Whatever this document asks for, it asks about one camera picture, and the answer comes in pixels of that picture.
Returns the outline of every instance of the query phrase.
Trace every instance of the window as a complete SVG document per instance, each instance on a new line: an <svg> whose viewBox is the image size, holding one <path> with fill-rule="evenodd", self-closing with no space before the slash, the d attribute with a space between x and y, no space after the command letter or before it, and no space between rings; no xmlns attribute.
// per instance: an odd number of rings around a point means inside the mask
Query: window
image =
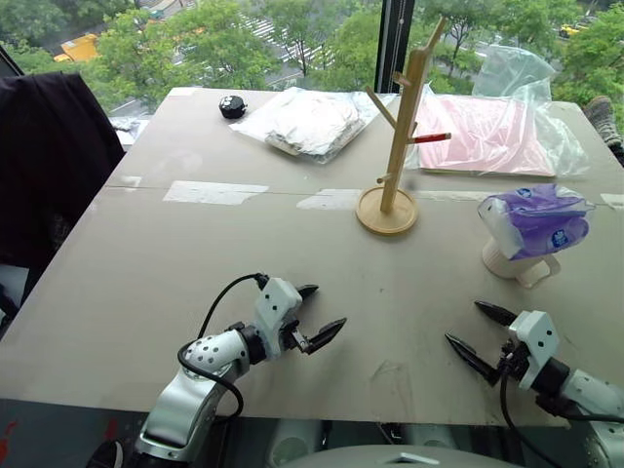
<svg viewBox="0 0 624 468"><path fill-rule="evenodd" d="M0 0L0 41L25 73L79 72L107 112L137 115L177 86L372 86L380 10L380 0Z"/></svg>
<svg viewBox="0 0 624 468"><path fill-rule="evenodd" d="M624 3L575 0L421 0L409 49L422 44L440 15L448 18L429 72L436 93L470 95L488 46L520 47L558 71L553 99L583 106L607 95L624 133Z"/></svg>

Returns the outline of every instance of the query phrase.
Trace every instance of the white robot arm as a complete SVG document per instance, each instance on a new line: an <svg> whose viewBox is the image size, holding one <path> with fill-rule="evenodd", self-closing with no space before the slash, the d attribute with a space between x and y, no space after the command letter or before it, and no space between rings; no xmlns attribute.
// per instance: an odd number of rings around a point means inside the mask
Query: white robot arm
<svg viewBox="0 0 624 468"><path fill-rule="evenodd" d="M230 390L237 397L239 409L234 415L242 410L242 397L233 382L247 373L250 365L277 359L295 347L311 354L332 341L346 319L326 325L310 339L296 327L294 313L317 288L296 289L285 280L272 278L263 285L255 302L251 325L234 324L219 335L182 346L177 355L181 367L147 416L131 465L188 465L206 441L225 391Z"/></svg>
<svg viewBox="0 0 624 468"><path fill-rule="evenodd" d="M546 312L524 311L516 316L497 305L475 303L493 321L509 327L512 339L503 345L496 369L479 358L469 345L447 333L457 354L490 385L501 377L505 379L501 383L506 384L507 376L511 376L519 381L520 388L537 392L535 402L544 410L570 421L587 422L585 443L592 468L623 467L624 391L583 370L570 372L568 366L554 358L559 337Z"/></svg>

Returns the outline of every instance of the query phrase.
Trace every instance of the window frame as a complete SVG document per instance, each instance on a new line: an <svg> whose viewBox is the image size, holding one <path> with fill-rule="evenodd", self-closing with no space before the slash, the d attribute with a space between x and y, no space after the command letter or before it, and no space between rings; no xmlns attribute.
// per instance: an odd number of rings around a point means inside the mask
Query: window frame
<svg viewBox="0 0 624 468"><path fill-rule="evenodd" d="M23 71L9 56L9 53L0 46L0 77L5 76L21 76Z"/></svg>
<svg viewBox="0 0 624 468"><path fill-rule="evenodd" d="M392 75L395 71L403 71L406 62L414 3L415 0L383 0L374 76L376 93L398 93L400 90L392 81Z"/></svg>

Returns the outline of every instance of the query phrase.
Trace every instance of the tape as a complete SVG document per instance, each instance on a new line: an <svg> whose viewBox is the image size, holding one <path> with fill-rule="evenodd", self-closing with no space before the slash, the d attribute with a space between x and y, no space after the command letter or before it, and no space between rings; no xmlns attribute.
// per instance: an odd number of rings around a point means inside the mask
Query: tape
<svg viewBox="0 0 624 468"><path fill-rule="evenodd" d="M496 195L497 192L469 192L469 191L445 191L445 190L416 190L411 192L414 198L422 200L455 202L483 202L485 198Z"/></svg>
<svg viewBox="0 0 624 468"><path fill-rule="evenodd" d="M172 88L168 96L191 96L197 88Z"/></svg>
<svg viewBox="0 0 624 468"><path fill-rule="evenodd" d="M604 202L614 210L624 211L624 195L617 193L601 193Z"/></svg>
<svg viewBox="0 0 624 468"><path fill-rule="evenodd" d="M302 210L355 210L362 190L355 188L325 188L296 207ZM444 190L416 190L411 192L414 198L435 201L477 201L481 202L495 192L469 192Z"/></svg>
<svg viewBox="0 0 624 468"><path fill-rule="evenodd" d="M119 181L126 187L127 192L136 191L141 180L140 175L122 175L119 177Z"/></svg>
<svg viewBox="0 0 624 468"><path fill-rule="evenodd" d="M268 189L269 187L266 185L174 180L163 201L241 205L245 200L252 198L258 193L266 192Z"/></svg>
<svg viewBox="0 0 624 468"><path fill-rule="evenodd" d="M355 210L361 193L357 188L324 188L301 200L296 207L301 210Z"/></svg>

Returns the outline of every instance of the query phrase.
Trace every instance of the gray table surface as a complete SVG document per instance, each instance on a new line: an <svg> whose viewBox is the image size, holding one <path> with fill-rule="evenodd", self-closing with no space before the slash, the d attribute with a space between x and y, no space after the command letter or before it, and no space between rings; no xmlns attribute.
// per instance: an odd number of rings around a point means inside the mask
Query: gray table surface
<svg viewBox="0 0 624 468"><path fill-rule="evenodd" d="M224 90L168 97L73 230L0 341L0 396L119 410L149 410L176 371L179 345L231 279L263 270L317 283L301 310L315 332L347 317L311 357L291 352L238 384L245 415L422 423L502 424L497 391L453 354L444 332L494 362L506 333L472 305L546 310L572 367L624 386L624 213L602 203L579 246L558 253L562 273L532 291L492 276L480 250L488 234L477 201L418 200L420 219L380 238L350 210L301 210L322 188L366 188L389 147L380 118L333 163L298 163L233 134L215 118ZM251 105L270 95L245 92ZM565 182L600 202L624 192L623 172L575 106L557 109L592 158ZM140 176L137 189L128 176ZM527 177L420 175L421 190L508 190ZM238 206L164 202L174 180L265 184ZM214 315L219 332L253 316L257 289L241 286ZM515 389L521 424L561 424ZM232 410L226 399L220 412Z"/></svg>

